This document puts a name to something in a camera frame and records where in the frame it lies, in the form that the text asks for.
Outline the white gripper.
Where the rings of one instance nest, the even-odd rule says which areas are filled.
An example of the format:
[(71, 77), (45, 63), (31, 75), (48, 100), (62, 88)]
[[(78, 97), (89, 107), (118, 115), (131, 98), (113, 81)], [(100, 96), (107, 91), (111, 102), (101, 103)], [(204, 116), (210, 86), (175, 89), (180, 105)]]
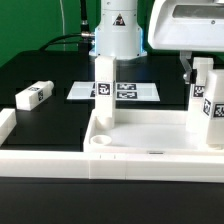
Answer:
[(148, 31), (153, 49), (178, 50), (186, 84), (195, 84), (191, 51), (224, 52), (224, 0), (155, 0)]

